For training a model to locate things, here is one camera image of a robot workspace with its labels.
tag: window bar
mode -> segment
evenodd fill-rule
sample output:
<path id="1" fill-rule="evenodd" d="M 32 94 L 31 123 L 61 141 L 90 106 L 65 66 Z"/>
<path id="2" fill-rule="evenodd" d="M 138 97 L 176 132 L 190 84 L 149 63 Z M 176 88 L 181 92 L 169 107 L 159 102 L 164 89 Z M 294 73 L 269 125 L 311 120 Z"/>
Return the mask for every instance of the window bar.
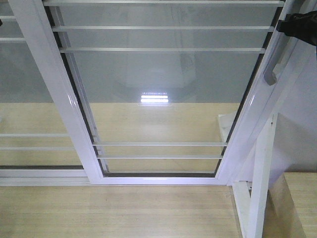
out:
<path id="1" fill-rule="evenodd" d="M 94 146 L 193 146 L 212 147 L 227 146 L 226 142 L 100 142 Z"/>
<path id="2" fill-rule="evenodd" d="M 284 6 L 283 1 L 273 0 L 44 0 L 44 6 L 65 6 L 72 4 L 105 4 L 105 3 L 128 3 L 128 4 L 212 4 L 243 5 L 243 6 Z"/>
<path id="3" fill-rule="evenodd" d="M 264 48 L 107 48 L 107 47 L 69 47 L 60 48 L 61 53 L 73 52 L 228 52 L 242 54 L 264 54 Z"/>
<path id="4" fill-rule="evenodd" d="M 69 30 L 223 30 L 273 32 L 272 26 L 55 26 L 53 32 Z"/>
<path id="5" fill-rule="evenodd" d="M 0 150 L 16 151 L 74 151 L 74 147 L 0 147 Z"/>
<path id="6" fill-rule="evenodd" d="M 185 160 L 185 159 L 194 159 L 194 160 L 219 160 L 222 159 L 221 155 L 136 155 L 136 156 L 128 156 L 128 155 L 107 155 L 105 157 L 103 156 L 98 156 L 98 159 L 104 160 L 104 159 L 180 159 L 180 160 Z"/>
<path id="7" fill-rule="evenodd" d="M 15 16 L 0 16 L 0 19 L 2 22 L 5 21 L 16 21 Z"/>
<path id="8" fill-rule="evenodd" d="M 0 43 L 24 43 L 23 37 L 0 37 Z"/>
<path id="9" fill-rule="evenodd" d="M 0 134 L 1 137 L 68 137 L 68 134 Z"/>

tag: wooden floor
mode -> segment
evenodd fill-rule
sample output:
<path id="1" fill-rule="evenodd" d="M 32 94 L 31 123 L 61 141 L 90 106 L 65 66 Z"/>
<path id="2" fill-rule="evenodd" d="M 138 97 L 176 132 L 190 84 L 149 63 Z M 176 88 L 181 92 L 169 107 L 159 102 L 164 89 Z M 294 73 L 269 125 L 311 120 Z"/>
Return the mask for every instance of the wooden floor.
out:
<path id="1" fill-rule="evenodd" d="M 2 238 L 240 238 L 226 186 L 0 187 Z"/>
<path id="2" fill-rule="evenodd" d="M 284 173 L 270 194 L 285 238 L 317 237 L 317 173 Z"/>

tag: black object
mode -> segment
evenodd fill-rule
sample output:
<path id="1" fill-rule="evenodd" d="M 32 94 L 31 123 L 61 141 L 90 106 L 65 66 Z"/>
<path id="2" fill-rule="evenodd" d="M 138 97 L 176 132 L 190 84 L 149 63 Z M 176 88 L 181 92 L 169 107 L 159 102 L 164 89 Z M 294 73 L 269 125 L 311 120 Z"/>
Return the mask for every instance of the black object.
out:
<path id="1" fill-rule="evenodd" d="M 279 20 L 276 29 L 286 36 L 293 36 L 313 46 L 317 46 L 317 11 L 305 14 L 288 14 Z"/>

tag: white wall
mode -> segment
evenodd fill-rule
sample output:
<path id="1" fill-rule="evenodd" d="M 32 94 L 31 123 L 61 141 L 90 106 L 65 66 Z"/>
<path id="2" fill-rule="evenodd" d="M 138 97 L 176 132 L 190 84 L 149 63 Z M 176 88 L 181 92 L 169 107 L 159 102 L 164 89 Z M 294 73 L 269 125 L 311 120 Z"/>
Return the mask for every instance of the white wall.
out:
<path id="1" fill-rule="evenodd" d="M 284 171 L 317 172 L 317 60 L 313 55 L 279 113 L 271 183 Z"/>

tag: aluminum frame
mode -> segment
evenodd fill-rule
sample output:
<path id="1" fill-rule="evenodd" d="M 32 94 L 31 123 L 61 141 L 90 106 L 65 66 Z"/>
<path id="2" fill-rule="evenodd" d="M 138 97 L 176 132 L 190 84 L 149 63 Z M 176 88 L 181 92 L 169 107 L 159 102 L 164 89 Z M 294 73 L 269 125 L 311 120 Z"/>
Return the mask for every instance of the aluminum frame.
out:
<path id="1" fill-rule="evenodd" d="M 221 5 L 243 5 L 243 6 L 284 6 L 283 1 L 275 0 L 44 0 L 44 6 L 64 6 L 73 4 L 212 4 L 214 6 Z"/>
<path id="2" fill-rule="evenodd" d="M 282 4 L 280 1 L 277 2 L 276 6 Z M 250 147 L 254 144 L 267 121 L 276 103 L 276 96 L 281 93 L 283 86 L 285 86 L 285 79 L 278 81 L 276 85 L 271 87 L 268 87 L 263 81 L 262 73 L 281 36 L 280 33 L 274 31 L 215 178 L 104 178 L 42 2 L 40 0 L 27 2 L 9 0 L 9 3 L 91 184 L 231 184 L 230 181 L 234 180 L 235 174 L 239 172 L 240 164 L 246 158 L 245 154 L 248 154 Z M 292 4 L 292 0 L 286 0 L 280 19 L 284 19 Z M 36 180 L 32 181 L 33 185 L 41 184 Z"/>

